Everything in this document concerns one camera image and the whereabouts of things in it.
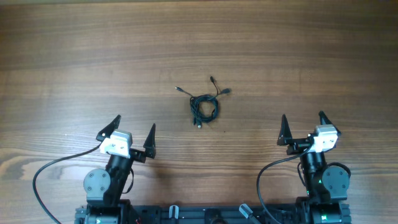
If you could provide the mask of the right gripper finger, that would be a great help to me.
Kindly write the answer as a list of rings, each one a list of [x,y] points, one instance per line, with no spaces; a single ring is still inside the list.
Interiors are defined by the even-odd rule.
[[[341,136],[341,131],[328,119],[327,115],[324,113],[324,111],[320,111],[318,113],[319,117],[320,117],[320,124],[321,125],[327,125],[330,124],[332,125],[336,131],[337,131],[337,135]]]
[[[292,144],[293,137],[290,131],[289,123],[285,114],[282,115],[279,137],[277,140],[278,146],[286,146]]]

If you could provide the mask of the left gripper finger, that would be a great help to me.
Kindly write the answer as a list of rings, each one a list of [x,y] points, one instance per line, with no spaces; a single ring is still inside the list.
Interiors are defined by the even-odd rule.
[[[149,157],[151,159],[154,159],[156,155],[155,130],[156,130],[156,124],[154,123],[143,145],[146,157]]]
[[[110,138],[110,135],[118,129],[121,121],[121,115],[117,115],[112,122],[110,122],[107,126],[105,126],[96,136],[97,141],[104,141],[106,138]]]

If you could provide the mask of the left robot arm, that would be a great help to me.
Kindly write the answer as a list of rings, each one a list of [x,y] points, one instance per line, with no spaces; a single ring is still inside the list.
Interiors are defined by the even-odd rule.
[[[75,223],[142,222],[131,201],[122,200],[121,196],[128,176],[134,174],[133,163],[145,163],[147,158],[153,159],[156,155],[156,125],[152,125],[143,145],[144,150],[140,151],[131,147],[132,134],[118,128],[120,121],[121,116],[118,115],[97,134],[100,152],[110,157],[104,169],[93,169],[85,176],[83,187],[87,205],[76,210]]]

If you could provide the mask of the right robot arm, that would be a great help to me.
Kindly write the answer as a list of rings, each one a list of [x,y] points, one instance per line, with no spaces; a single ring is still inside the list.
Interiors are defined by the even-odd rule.
[[[334,149],[341,132],[319,112],[320,124],[305,138],[293,138],[286,115],[282,116],[277,145],[287,146],[288,156],[299,156],[306,197],[296,199],[297,223],[351,223],[348,198],[350,169],[339,162],[327,163],[325,153]]]

